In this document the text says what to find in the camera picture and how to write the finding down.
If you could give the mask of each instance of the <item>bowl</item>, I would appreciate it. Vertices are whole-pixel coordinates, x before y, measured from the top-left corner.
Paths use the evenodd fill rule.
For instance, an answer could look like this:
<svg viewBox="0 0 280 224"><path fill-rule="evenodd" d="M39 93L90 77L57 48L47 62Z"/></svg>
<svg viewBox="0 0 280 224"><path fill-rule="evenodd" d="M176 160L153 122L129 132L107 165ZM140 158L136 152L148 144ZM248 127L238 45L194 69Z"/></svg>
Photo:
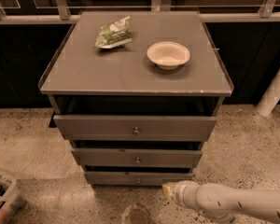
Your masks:
<svg viewBox="0 0 280 224"><path fill-rule="evenodd" d="M159 42L149 47L148 58L164 70L176 69L189 60L189 50L176 42Z"/></svg>

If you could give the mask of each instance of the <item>concrete floor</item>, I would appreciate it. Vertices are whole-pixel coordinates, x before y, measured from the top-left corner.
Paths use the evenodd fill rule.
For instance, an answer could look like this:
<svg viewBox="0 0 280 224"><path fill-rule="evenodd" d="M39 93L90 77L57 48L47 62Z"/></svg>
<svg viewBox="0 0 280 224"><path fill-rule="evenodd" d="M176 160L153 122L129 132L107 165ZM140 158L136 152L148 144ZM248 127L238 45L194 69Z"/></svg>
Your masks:
<svg viewBox="0 0 280 224"><path fill-rule="evenodd" d="M210 223L169 203L161 188L93 189L70 144L58 129L48 128L51 114L51 109L0 109L0 170L18 179L27 200L12 224L120 224L136 204L150 213L151 223ZM280 105L268 118L252 105L222 106L194 174L200 184L280 189ZM238 223L266 222L240 216Z"/></svg>

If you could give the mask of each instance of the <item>green chip bag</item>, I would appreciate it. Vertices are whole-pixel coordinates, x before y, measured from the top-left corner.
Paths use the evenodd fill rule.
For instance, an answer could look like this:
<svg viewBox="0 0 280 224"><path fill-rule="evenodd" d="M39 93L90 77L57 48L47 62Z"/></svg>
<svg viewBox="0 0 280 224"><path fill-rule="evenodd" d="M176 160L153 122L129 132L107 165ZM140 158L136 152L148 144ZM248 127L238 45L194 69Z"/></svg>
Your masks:
<svg viewBox="0 0 280 224"><path fill-rule="evenodd" d="M112 49L132 42L131 36L128 33L130 28L129 19L130 16L102 26L98 36L96 37L95 47L101 49Z"/></svg>

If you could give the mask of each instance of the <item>drawer handle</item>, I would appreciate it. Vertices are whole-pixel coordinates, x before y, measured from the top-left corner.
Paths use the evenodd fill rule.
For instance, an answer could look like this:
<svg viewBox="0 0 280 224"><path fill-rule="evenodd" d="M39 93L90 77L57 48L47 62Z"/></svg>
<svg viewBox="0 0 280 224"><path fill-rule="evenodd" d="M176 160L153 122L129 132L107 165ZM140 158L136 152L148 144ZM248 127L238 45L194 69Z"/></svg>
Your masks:
<svg viewBox="0 0 280 224"><path fill-rule="evenodd" d="M140 163L141 163L140 158L137 157L135 163L136 163L136 164L140 164Z"/></svg>
<svg viewBox="0 0 280 224"><path fill-rule="evenodd" d="M140 134L140 130L138 129L138 127L133 128L133 134L135 134L135 135Z"/></svg>

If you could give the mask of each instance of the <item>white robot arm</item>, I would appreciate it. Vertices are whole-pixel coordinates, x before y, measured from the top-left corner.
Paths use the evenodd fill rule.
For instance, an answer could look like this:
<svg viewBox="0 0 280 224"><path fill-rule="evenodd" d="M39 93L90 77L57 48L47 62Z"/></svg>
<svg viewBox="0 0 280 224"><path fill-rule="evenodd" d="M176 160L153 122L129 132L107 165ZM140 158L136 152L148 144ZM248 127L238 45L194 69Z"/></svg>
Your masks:
<svg viewBox="0 0 280 224"><path fill-rule="evenodd" d="M236 214L280 223L280 190L232 189L192 181L163 185L164 194L216 223L234 224Z"/></svg>

